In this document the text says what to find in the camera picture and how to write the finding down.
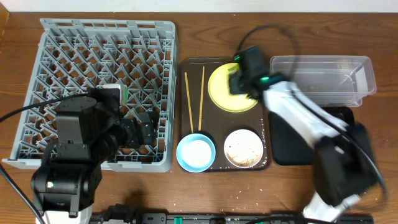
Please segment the wooden chopstick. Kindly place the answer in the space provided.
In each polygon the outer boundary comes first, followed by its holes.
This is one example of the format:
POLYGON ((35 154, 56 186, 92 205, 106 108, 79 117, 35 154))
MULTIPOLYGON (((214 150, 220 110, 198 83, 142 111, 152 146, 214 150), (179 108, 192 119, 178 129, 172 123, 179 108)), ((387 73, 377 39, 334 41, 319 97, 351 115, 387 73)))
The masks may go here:
POLYGON ((201 124, 202 124, 204 84, 205 84, 205 66, 203 66, 202 68, 202 76, 201 76, 200 110, 199 110, 199 119, 198 119, 199 131, 201 131, 201 124))
POLYGON ((193 134, 194 129, 193 129, 192 106, 191 106, 191 102, 190 102, 190 90, 189 90, 187 72, 184 73, 184 76, 185 76, 185 87, 186 87, 186 94, 187 94, 188 113, 189 113, 189 120, 190 120, 190 130, 191 130, 191 133, 193 134))

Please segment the white round bowl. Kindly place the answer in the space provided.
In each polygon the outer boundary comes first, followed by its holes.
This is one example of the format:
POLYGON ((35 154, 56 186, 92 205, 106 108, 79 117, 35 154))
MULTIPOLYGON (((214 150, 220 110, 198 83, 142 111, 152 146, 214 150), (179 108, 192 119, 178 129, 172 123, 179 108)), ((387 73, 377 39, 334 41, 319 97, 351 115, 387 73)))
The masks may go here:
POLYGON ((264 153, 260 137, 248 129, 238 129, 230 133, 224 141, 223 149, 227 160, 242 169, 257 165, 264 153))

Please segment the green orange snack wrapper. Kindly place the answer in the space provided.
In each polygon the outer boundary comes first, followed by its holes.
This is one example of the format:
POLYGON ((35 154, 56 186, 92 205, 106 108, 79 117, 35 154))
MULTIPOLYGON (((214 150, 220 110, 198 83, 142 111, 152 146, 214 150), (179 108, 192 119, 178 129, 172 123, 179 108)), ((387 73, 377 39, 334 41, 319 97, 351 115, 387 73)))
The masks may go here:
POLYGON ((239 64, 236 63, 233 67, 229 68, 229 73, 236 73, 239 70, 239 64))

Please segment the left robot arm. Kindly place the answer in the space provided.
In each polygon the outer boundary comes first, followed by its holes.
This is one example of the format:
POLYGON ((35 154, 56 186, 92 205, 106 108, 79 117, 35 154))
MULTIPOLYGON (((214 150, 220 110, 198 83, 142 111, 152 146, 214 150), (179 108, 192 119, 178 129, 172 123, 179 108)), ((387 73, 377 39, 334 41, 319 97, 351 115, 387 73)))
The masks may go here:
POLYGON ((119 88, 89 88, 59 104, 57 139, 47 145, 31 179, 39 222, 88 223, 102 163, 122 148, 154 143, 156 115, 124 119, 121 93, 119 88))

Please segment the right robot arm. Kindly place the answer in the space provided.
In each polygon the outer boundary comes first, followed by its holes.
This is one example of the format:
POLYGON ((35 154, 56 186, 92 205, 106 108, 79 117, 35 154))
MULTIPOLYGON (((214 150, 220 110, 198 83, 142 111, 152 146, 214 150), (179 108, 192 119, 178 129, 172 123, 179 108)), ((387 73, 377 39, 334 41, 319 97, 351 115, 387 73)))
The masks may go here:
POLYGON ((366 128, 328 114, 287 76, 237 70, 229 73, 228 86, 233 95, 261 99, 313 149, 315 193, 302 212, 307 222, 333 223, 376 182, 385 185, 366 128))

